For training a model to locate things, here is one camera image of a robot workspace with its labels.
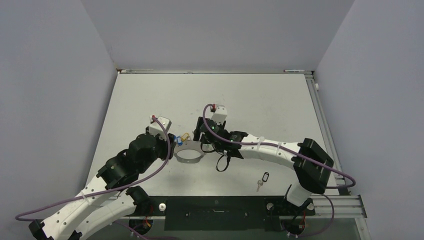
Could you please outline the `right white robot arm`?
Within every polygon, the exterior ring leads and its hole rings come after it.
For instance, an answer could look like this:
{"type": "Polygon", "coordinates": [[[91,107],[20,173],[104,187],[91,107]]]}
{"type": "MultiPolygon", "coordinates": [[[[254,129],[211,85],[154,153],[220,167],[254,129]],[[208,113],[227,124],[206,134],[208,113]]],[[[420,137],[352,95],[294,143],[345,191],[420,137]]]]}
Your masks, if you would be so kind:
{"type": "Polygon", "coordinates": [[[226,156],[228,159],[257,159],[282,165],[294,171],[297,181],[289,187],[282,207],[289,214],[297,213],[312,194],[324,194],[334,160],[313,139],[302,142],[278,142],[243,131],[227,131],[224,124],[199,117],[194,139],[226,156]]]}

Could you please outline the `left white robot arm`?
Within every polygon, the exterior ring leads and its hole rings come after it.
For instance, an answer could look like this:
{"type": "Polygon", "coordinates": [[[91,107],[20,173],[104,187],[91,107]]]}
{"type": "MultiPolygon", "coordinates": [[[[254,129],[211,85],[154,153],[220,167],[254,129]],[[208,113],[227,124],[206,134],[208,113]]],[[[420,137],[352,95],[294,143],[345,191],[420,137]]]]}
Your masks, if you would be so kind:
{"type": "Polygon", "coordinates": [[[137,136],[128,148],[106,161],[74,200],[45,219],[33,220],[28,226],[32,236],[37,240],[86,240],[121,217],[145,214],[150,197],[133,184],[154,161],[171,159],[174,138],[171,133],[150,131],[137,136]]]}

